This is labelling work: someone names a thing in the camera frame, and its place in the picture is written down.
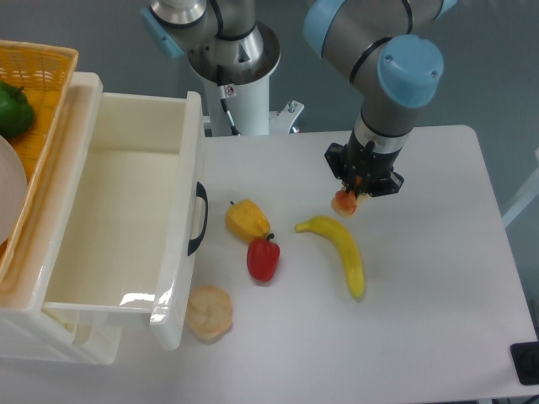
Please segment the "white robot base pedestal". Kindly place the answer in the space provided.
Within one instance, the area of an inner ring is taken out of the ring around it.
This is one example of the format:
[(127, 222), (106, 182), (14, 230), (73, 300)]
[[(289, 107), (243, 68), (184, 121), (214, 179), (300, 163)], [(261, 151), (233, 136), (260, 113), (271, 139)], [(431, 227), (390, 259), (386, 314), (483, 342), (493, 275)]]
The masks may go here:
[(292, 99), (280, 111), (270, 110), (270, 77), (280, 63), (275, 32), (258, 22), (239, 40), (212, 37), (187, 54), (204, 86), (213, 137), (296, 133), (304, 104)]

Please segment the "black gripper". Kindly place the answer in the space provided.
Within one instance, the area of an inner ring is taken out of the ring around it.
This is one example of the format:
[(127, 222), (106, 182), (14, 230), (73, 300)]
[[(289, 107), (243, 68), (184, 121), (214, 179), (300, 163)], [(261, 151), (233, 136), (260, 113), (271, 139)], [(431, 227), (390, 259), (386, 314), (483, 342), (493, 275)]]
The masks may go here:
[(384, 150), (377, 141), (387, 137), (374, 135), (373, 140), (359, 140), (354, 132), (346, 145), (331, 143), (324, 153), (333, 175), (343, 181), (344, 191), (349, 194), (369, 194), (371, 197), (396, 194), (404, 178), (394, 171), (394, 163), (402, 150)]

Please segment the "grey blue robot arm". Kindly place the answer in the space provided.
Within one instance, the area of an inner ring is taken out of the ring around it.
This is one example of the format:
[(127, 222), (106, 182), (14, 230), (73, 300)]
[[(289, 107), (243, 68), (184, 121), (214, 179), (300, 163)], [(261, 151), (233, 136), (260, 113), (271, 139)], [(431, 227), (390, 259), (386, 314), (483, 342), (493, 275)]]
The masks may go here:
[[(439, 49), (416, 29), (438, 19), (449, 1), (316, 1), (303, 34), (316, 54), (363, 96), (345, 145), (325, 159), (344, 191), (395, 194), (394, 163), (444, 71)], [(280, 61), (274, 31), (252, 1), (151, 1), (141, 19), (165, 55), (187, 56), (205, 85), (215, 136), (270, 131), (269, 79)]]

